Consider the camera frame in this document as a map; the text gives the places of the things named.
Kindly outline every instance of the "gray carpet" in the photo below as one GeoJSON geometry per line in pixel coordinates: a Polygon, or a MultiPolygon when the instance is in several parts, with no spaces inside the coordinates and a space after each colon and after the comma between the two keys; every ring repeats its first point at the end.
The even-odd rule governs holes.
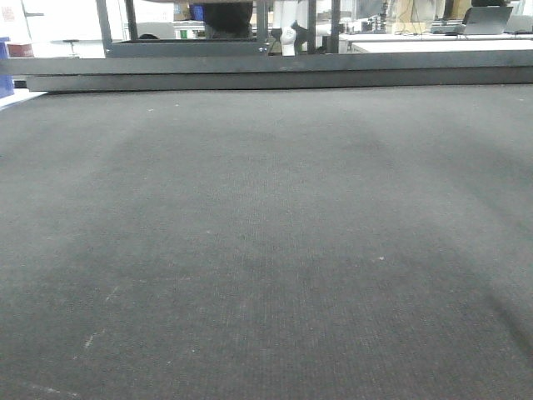
{"type": "Polygon", "coordinates": [[[0,112],[0,398],[533,398],[531,115],[532,86],[0,112]]]}

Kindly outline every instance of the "white desk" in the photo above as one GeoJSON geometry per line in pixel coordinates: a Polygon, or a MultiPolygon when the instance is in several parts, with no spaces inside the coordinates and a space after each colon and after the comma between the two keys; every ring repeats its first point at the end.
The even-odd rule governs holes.
{"type": "Polygon", "coordinates": [[[489,50],[531,50],[533,35],[446,36],[359,34],[340,35],[341,53],[413,53],[489,50]]]}

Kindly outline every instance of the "blue container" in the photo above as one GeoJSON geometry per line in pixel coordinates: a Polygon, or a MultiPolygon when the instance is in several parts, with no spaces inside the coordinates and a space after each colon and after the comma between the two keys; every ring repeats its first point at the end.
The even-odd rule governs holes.
{"type": "MultiPolygon", "coordinates": [[[[7,44],[9,37],[0,37],[0,60],[8,59],[7,44]]],[[[13,77],[10,75],[0,75],[0,98],[6,98],[15,93],[13,77]]]]}
{"type": "Polygon", "coordinates": [[[192,4],[190,7],[191,17],[195,21],[203,21],[203,7],[200,4],[192,4]]]}

